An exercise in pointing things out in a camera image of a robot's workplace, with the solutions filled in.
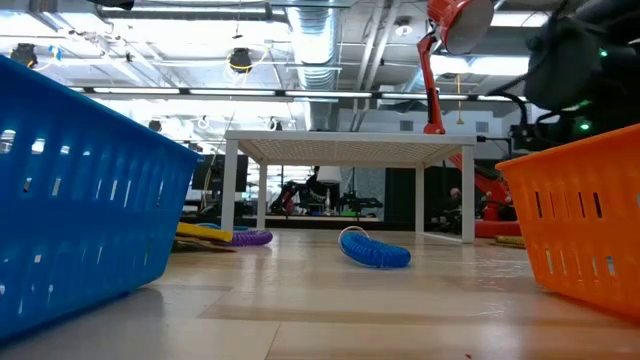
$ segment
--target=blue plastic basket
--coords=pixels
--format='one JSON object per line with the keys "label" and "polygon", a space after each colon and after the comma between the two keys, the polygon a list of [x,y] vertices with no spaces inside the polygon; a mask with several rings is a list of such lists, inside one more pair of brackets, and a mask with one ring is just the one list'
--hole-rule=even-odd
{"label": "blue plastic basket", "polygon": [[3,56],[0,79],[3,339],[161,276],[198,155]]}

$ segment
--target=ceiling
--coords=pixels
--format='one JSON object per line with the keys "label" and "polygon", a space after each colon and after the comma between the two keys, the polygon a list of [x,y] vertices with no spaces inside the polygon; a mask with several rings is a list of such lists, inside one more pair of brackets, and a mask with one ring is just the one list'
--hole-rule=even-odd
{"label": "ceiling", "polygon": [[[572,1],[571,6],[578,6],[580,2]],[[260,7],[264,6],[263,2],[244,1],[241,5],[224,0],[222,4],[228,9],[225,11],[231,15],[222,14],[220,19],[210,20],[197,20],[205,11],[202,6],[220,7],[221,2],[136,1],[136,6],[171,8],[172,15],[163,18],[146,15],[106,18],[94,4],[85,0],[58,0],[56,9],[48,8],[50,2],[40,0],[14,3],[10,8],[0,9],[0,54],[8,56],[18,43],[35,44],[39,59],[35,69],[68,86],[300,87],[299,64],[295,60],[289,25],[259,19],[234,20],[234,11],[239,7]],[[199,6],[195,10],[189,7],[194,3]],[[386,19],[391,0],[349,3],[349,8],[336,10],[340,12],[341,24],[338,59],[334,59],[339,71],[339,90],[354,90],[367,33],[377,30],[375,52],[378,46],[383,46],[380,37],[386,22],[393,21]],[[371,29],[375,8],[380,4],[384,4],[382,21],[378,29]],[[526,40],[539,31],[545,14],[558,4],[558,0],[505,1],[494,18],[494,26],[470,54],[452,59],[444,49],[436,53],[434,71],[438,73],[440,91],[482,94],[526,71]],[[27,11],[33,8],[43,11]],[[273,11],[278,15],[286,10],[274,5]],[[418,70],[416,43],[426,32],[426,2],[402,1],[396,19],[398,17],[407,20],[411,33],[401,36],[396,34],[396,26],[391,28],[381,65],[374,74],[374,89],[386,86],[401,91]],[[229,71],[227,57],[239,47],[250,50],[254,63],[247,76]],[[452,71],[460,64],[465,73],[458,76]],[[186,137],[208,141],[203,146],[209,150],[216,146],[215,142],[227,128],[264,129],[272,127],[275,120],[281,122],[284,130],[305,130],[304,106],[299,102],[100,101],[137,121],[163,122],[165,131],[172,129],[168,135],[177,140]],[[352,104],[341,101],[340,106],[350,109]],[[490,111],[495,117],[514,110],[508,103],[443,104],[445,112],[457,111],[460,107],[465,111]]]}

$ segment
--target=blue coiled toy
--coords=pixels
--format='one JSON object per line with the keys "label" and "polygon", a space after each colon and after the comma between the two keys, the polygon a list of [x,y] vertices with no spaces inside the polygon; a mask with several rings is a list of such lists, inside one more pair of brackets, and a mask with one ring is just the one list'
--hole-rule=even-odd
{"label": "blue coiled toy", "polygon": [[[365,235],[358,233],[346,233],[351,229],[358,229]],[[338,244],[348,257],[353,260],[377,268],[402,268],[411,262],[409,250],[388,245],[369,238],[369,234],[358,226],[349,226],[342,230],[338,237]]]}

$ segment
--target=red machine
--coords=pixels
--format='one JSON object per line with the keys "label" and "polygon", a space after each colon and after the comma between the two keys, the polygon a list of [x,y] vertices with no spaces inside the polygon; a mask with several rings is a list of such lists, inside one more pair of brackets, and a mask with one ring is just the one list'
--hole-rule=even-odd
{"label": "red machine", "polygon": [[[431,49],[440,38],[450,54],[459,55],[469,52],[488,31],[493,13],[493,4],[490,0],[429,1],[427,14],[433,30],[418,43],[429,104],[427,125],[424,127],[425,134],[445,134],[438,92],[431,71]],[[460,154],[452,156],[449,160],[458,169],[462,169]],[[476,236],[520,235],[517,222],[503,221],[500,217],[500,208],[512,205],[511,194],[505,180],[502,177],[490,180],[476,170],[475,185],[487,196],[487,206],[483,211],[484,221],[476,223]]]}

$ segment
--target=white table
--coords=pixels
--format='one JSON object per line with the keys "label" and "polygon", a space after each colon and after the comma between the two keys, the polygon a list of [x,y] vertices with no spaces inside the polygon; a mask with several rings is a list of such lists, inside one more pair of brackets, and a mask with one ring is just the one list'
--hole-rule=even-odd
{"label": "white table", "polygon": [[416,233],[424,234],[424,169],[462,152],[462,243],[475,239],[475,136],[352,132],[227,131],[222,229],[232,231],[238,150],[260,165],[257,227],[264,229],[267,165],[416,169]]}

